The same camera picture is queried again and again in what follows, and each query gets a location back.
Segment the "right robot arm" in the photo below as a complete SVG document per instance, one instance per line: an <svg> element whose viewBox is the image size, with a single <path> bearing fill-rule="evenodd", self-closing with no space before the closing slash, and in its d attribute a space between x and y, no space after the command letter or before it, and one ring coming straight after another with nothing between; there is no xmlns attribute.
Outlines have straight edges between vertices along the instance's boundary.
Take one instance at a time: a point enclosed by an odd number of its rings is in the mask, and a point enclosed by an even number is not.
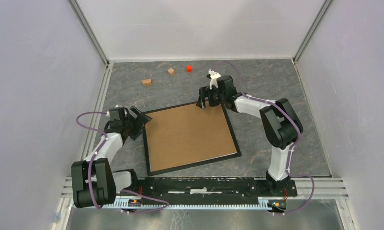
<svg viewBox="0 0 384 230"><path fill-rule="evenodd" d="M290 180L291 154L303 132L292 105L285 98L265 100L238 92L231 76L222 76L213 70L206 76L210 83L199 89L196 106L204 109L208 105L222 105L233 112L261 119L266 138L272 145L265 188L270 195L279 195Z"/></svg>

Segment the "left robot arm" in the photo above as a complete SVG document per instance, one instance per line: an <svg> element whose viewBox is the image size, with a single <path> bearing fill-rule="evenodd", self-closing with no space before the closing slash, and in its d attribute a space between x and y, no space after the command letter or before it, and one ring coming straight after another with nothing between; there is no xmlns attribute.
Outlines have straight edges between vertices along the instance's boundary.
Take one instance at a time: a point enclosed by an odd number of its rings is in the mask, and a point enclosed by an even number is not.
<svg viewBox="0 0 384 230"><path fill-rule="evenodd" d="M71 165L72 193L77 208L95 207L114 203L118 190L116 181L122 177L121 189L127 195L139 190L139 181L130 172L113 173L110 167L114 156L130 138L136 140L152 118L139 109L116 106L105 112L109 117L102 130L88 127L101 134L101 140L89 156Z"/></svg>

